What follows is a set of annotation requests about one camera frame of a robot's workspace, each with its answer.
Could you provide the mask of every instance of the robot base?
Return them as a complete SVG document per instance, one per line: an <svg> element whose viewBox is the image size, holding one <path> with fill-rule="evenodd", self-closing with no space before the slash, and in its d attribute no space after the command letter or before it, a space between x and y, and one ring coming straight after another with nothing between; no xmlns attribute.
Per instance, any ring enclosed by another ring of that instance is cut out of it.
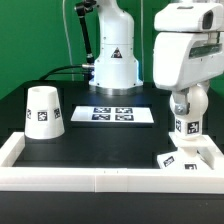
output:
<svg viewBox="0 0 224 224"><path fill-rule="evenodd" d="M224 155L207 135L187 141L169 133L174 145L178 148L157 156L161 169L174 170L220 170L223 169Z"/></svg>
<svg viewBox="0 0 224 224"><path fill-rule="evenodd" d="M94 92L106 94L106 95L122 96L122 95L131 95L134 93L142 92L143 86L139 85L139 86L134 86L128 89L112 89L112 88L110 89L110 88L103 88L103 87L99 87L95 85L90 85L90 90Z"/></svg>

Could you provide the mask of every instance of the white cylinder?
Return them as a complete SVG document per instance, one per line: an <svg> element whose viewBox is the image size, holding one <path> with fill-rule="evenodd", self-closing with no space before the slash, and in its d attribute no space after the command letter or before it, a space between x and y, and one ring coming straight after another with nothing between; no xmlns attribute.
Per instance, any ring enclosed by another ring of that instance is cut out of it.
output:
<svg viewBox="0 0 224 224"><path fill-rule="evenodd" d="M25 135L32 139L51 139L64 133L57 89L37 86L28 90Z"/></svg>

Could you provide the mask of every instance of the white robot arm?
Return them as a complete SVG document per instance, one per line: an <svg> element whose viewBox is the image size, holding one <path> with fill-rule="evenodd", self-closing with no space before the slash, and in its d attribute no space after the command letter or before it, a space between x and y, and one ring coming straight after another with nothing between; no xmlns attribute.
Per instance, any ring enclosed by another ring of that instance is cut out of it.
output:
<svg viewBox="0 0 224 224"><path fill-rule="evenodd" d="M110 95L138 91L143 82L139 80L139 63L133 55L133 18L118 7L117 0L83 2L93 2L100 21L100 55L94 62L90 89Z"/></svg>
<svg viewBox="0 0 224 224"><path fill-rule="evenodd" d="M178 147L176 159L181 161L173 167L189 167L185 165L190 159L194 161L191 168L206 169L197 155L197 144L203 137L202 117L208 106L206 85L224 72L223 4L220 0L176 0L156 15L155 28L161 32L154 47L154 82L172 91L175 134L170 136ZM174 154L167 156L165 160L166 156L159 156L161 168L170 165L171 157L174 161Z"/></svg>

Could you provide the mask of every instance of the black cable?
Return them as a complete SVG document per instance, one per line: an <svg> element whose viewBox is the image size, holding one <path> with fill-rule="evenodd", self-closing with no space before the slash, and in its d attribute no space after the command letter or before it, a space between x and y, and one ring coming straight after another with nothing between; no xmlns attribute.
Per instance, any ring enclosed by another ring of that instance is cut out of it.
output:
<svg viewBox="0 0 224 224"><path fill-rule="evenodd" d="M45 80L48 76L55 74L56 72L63 71L66 69L72 69L72 68L82 68L82 65L68 65L68 66L55 68L55 69L49 71L46 75L43 75L42 77L40 77L39 80Z"/></svg>
<svg viewBox="0 0 224 224"><path fill-rule="evenodd" d="M86 25L85 15L86 13L93 11L93 6L96 4L96 1L83 1L81 3L77 3L75 5L75 11L77 12L77 15L79 17L79 22L82 29L85 49L86 49L86 60L88 64L94 63L94 57L92 54L92 49L90 45L90 39L88 34L88 29Z"/></svg>
<svg viewBox="0 0 224 224"><path fill-rule="evenodd" d="M52 73L51 75L88 75L88 72L55 72Z"/></svg>

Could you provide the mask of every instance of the cable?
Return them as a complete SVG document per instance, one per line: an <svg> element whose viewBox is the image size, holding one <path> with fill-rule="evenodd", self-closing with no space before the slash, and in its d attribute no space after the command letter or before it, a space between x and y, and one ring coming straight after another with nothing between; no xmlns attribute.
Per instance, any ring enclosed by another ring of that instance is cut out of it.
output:
<svg viewBox="0 0 224 224"><path fill-rule="evenodd" d="M91 49L91 44L90 44L90 39L89 39L89 34L88 34L88 28L87 28L86 19L85 19L86 13L92 12L93 8L90 7L89 11L87 11L87 8L85 7L85 2L81 2L81 3L77 3L75 5L75 11L79 17L79 22L80 22L81 29L82 29L82 35L83 35L84 45L85 45L85 49L86 49L86 62L88 64L93 64L94 57L92 54L92 49Z"/></svg>
<svg viewBox="0 0 224 224"><path fill-rule="evenodd" d="M142 81L145 81L145 53L144 53L144 0L141 0L141 51L142 51Z"/></svg>
<svg viewBox="0 0 224 224"><path fill-rule="evenodd" d="M51 73L51 75L88 75L88 72L85 71L80 71L80 72L55 72L55 73Z"/></svg>
<svg viewBox="0 0 224 224"><path fill-rule="evenodd" d="M46 75L43 75L42 77L40 77L39 80L45 80L48 76L50 76L52 74L56 74L56 72L63 71L66 69L74 69L74 68L82 68L82 65L68 65L68 66L55 68L55 69L49 71Z"/></svg>
<svg viewBox="0 0 224 224"><path fill-rule="evenodd" d="M70 61L70 65L73 65L71 43L70 43L70 39L69 39L68 26L67 26L67 22L66 22L65 4L66 4L66 0L63 0L63 2L62 2L63 23L64 23L67 46L68 46L69 61Z"/></svg>

